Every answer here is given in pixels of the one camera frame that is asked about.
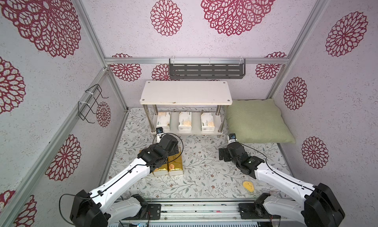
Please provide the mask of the white tissue pack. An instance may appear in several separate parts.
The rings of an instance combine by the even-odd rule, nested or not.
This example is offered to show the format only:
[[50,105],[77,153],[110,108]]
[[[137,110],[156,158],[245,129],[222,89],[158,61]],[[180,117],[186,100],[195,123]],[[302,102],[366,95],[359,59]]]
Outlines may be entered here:
[[201,113],[200,119],[201,119],[201,130],[203,132],[215,131],[214,115],[212,112]]
[[157,114],[157,128],[170,131],[171,112],[159,112]]
[[178,130],[180,131],[192,130],[192,113],[191,112],[183,111],[179,113]]

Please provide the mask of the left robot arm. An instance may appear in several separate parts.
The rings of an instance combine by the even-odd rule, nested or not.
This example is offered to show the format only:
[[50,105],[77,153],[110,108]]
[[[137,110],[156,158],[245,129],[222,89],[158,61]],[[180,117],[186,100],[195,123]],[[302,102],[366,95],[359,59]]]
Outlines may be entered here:
[[181,154],[182,140],[172,133],[157,135],[156,143],[142,149],[137,157],[115,177],[87,192],[81,190],[73,199],[69,219],[75,227],[107,227],[121,220],[148,218],[148,202],[141,195],[118,201],[139,180]]

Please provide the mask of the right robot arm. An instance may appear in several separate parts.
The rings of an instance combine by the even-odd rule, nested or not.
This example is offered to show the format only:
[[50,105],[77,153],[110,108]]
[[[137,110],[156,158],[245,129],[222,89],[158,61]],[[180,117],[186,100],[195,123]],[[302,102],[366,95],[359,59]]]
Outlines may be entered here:
[[232,162],[244,175],[270,184],[289,196],[282,199],[269,193],[261,194],[252,209],[259,218],[279,216],[307,227],[338,227],[346,216],[327,185],[306,183],[274,169],[266,159],[248,155],[245,145],[236,139],[219,149],[219,159]]

